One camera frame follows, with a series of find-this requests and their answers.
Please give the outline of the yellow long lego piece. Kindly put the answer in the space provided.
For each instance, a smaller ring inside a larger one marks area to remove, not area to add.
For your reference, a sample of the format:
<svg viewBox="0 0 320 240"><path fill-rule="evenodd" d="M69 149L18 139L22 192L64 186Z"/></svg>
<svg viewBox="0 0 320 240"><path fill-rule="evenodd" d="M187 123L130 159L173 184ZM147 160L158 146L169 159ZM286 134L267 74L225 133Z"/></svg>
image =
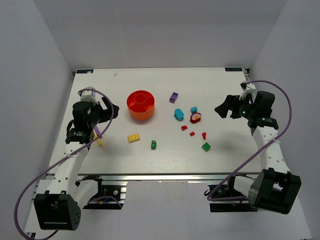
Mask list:
<svg viewBox="0 0 320 240"><path fill-rule="evenodd" d="M97 133L96 133L95 130L93 131L93 133L94 133L94 137L97 138L98 135L97 135ZM99 147L102 147L102 146L103 146L100 138L98 138L98 139L96 140L96 142L97 142L97 144L98 144Z"/></svg>

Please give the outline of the yellow lego brick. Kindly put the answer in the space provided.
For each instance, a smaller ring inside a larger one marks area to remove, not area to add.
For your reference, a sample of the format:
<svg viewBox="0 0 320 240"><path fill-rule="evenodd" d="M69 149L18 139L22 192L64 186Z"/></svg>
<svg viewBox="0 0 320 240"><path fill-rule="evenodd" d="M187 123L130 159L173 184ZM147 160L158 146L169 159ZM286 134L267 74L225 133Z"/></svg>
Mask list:
<svg viewBox="0 0 320 240"><path fill-rule="evenodd" d="M139 141L140 139L141 138L138 133L131 134L127 137L128 143L134 143L136 141Z"/></svg>

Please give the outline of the green square lego brick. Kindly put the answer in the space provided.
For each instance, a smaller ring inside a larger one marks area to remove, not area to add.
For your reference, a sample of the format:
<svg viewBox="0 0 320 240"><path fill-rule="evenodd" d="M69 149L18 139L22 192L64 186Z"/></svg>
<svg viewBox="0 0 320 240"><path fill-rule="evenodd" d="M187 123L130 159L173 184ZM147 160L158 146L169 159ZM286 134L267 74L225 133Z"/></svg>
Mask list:
<svg viewBox="0 0 320 240"><path fill-rule="evenodd" d="M205 142L201 148L205 151L205 152L208 152L210 149L211 149L211 145L207 142Z"/></svg>

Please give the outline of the purple lego brick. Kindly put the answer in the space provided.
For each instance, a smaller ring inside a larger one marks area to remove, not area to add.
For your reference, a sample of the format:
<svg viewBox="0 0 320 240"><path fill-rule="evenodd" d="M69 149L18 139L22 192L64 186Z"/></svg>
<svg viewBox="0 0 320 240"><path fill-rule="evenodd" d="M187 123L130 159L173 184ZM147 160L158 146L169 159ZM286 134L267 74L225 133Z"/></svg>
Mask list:
<svg viewBox="0 0 320 240"><path fill-rule="evenodd" d="M179 96L178 93L173 92L172 95L171 95L170 98L169 98L169 102L174 104L174 103L176 102L178 96Z"/></svg>

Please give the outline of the green small lego piece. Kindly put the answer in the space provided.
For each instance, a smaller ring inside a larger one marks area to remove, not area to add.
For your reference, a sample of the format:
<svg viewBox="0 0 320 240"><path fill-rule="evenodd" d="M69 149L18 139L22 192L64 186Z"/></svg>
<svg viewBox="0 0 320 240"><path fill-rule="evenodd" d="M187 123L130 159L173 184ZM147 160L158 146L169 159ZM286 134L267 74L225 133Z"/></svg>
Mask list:
<svg viewBox="0 0 320 240"><path fill-rule="evenodd" d="M151 148L152 150L155 150L155 149L157 148L157 142L156 142L155 140L152 140L152 141L151 141L150 148Z"/></svg>

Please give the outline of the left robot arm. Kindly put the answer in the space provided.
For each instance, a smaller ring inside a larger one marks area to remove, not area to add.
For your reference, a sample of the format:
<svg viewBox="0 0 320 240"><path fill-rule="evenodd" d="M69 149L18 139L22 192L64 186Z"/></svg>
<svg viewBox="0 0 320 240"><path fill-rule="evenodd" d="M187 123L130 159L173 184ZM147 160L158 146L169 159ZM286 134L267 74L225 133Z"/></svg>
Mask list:
<svg viewBox="0 0 320 240"><path fill-rule="evenodd" d="M117 105L106 97L102 101L106 109L94 99L81 100L72 106L73 119L67 127L63 159L57 164L56 173L45 192L36 194L33 201L42 230L76 230L82 209L99 192L97 180L78 181L77 177L95 137L94 128L118 116Z"/></svg>

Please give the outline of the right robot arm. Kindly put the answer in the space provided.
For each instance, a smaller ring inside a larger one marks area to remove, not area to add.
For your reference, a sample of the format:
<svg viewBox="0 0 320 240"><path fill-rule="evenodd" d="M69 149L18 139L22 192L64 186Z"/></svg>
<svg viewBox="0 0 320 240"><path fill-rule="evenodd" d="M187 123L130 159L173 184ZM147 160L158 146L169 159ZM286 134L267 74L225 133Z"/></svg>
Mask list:
<svg viewBox="0 0 320 240"><path fill-rule="evenodd" d="M208 194L212 202L248 200L254 209L288 214L301 187L301 178L291 173L279 142L279 126L271 117L275 96L258 91L255 98L248 94L244 99L239 95L228 95L214 110L226 118L231 112L232 119L245 118L258 151L249 159L259 157L261 172L256 178L232 173L214 187Z"/></svg>

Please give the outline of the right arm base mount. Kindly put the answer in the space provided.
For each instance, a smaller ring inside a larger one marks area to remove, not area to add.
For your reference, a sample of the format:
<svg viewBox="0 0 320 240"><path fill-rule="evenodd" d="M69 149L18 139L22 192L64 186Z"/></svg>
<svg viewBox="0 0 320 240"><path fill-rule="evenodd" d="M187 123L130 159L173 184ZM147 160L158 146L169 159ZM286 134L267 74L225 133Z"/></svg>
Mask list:
<svg viewBox="0 0 320 240"><path fill-rule="evenodd" d="M211 213L249 213L258 211L257 208L249 204L247 197L234 189L235 177L247 176L243 174L232 176L212 194L211 199L227 200L211 201L209 203Z"/></svg>

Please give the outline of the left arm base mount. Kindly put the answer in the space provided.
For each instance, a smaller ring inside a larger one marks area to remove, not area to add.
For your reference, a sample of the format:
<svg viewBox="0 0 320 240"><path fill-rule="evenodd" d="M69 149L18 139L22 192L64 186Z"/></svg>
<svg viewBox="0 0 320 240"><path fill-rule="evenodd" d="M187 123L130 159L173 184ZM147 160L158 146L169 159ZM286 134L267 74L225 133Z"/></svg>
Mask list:
<svg viewBox="0 0 320 240"><path fill-rule="evenodd" d="M97 191L84 206L86 210L120 210L126 199L127 183L107 180L100 175L85 175L79 182L94 181Z"/></svg>

